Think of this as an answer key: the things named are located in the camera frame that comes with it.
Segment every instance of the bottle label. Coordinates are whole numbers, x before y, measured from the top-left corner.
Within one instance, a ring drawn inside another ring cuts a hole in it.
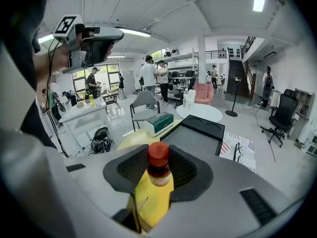
[[[166,184],[168,184],[168,182],[170,180],[170,173],[166,177],[163,177],[163,178],[155,178],[151,175],[149,175],[149,177],[150,177],[151,183],[153,185],[155,185],[157,187],[163,187]]]

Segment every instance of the paper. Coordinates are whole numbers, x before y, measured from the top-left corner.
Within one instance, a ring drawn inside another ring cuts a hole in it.
[[[246,139],[244,137],[234,135],[228,131],[224,132],[223,142],[220,151],[220,157],[233,160],[234,150],[236,144],[240,143],[240,152],[241,157],[239,159],[239,163],[246,166],[248,169],[256,172],[256,159],[255,159],[255,152],[254,152],[254,145],[253,141]],[[238,160],[240,156],[239,151],[236,151],[236,159]]]

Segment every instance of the black office chair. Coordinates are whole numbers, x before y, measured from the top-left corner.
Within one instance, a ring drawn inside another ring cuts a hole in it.
[[[298,105],[298,100],[295,96],[295,92],[290,89],[286,89],[284,94],[281,94],[275,115],[269,117],[270,122],[275,125],[275,129],[266,129],[261,126],[262,133],[264,131],[272,133],[272,137],[268,142],[271,143],[272,138],[276,136],[281,143],[279,146],[280,148],[283,145],[281,137],[284,137],[284,132],[288,131],[292,125],[292,116]]]
[[[189,81],[188,90],[193,89],[194,83],[195,83],[195,78],[192,77],[192,78],[190,79],[190,81]],[[180,101],[179,101],[179,102],[176,102],[176,104],[175,104],[175,107],[174,107],[174,108],[176,109],[178,106],[183,105],[184,91],[183,91],[183,92],[179,91],[179,93],[174,94],[174,97],[180,98]]]

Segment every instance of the gray chair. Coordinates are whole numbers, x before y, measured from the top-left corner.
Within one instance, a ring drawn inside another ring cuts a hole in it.
[[[140,92],[137,96],[137,98],[134,100],[134,102],[130,105],[130,112],[131,112],[131,119],[133,124],[133,129],[135,131],[134,122],[136,121],[139,126],[139,121],[144,121],[148,118],[151,118],[156,115],[156,112],[154,110],[145,110],[135,113],[134,108],[143,106],[146,104],[156,104],[158,106],[158,113],[160,113],[159,110],[159,101],[157,98],[155,98],[150,91],[144,90]]]

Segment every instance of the man in black shirt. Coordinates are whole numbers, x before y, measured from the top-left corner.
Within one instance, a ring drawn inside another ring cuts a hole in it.
[[[71,106],[75,106],[77,104],[77,100],[75,95],[71,95],[69,92],[63,92],[63,96],[66,96],[67,101],[65,102],[65,104],[68,104],[69,101],[71,102]]]
[[[96,80],[95,80],[95,74],[97,73],[97,71],[98,69],[96,67],[93,67],[90,75],[87,78],[89,92],[90,94],[93,95],[94,99],[97,98],[97,89],[100,87],[100,84],[99,83],[96,84]]]

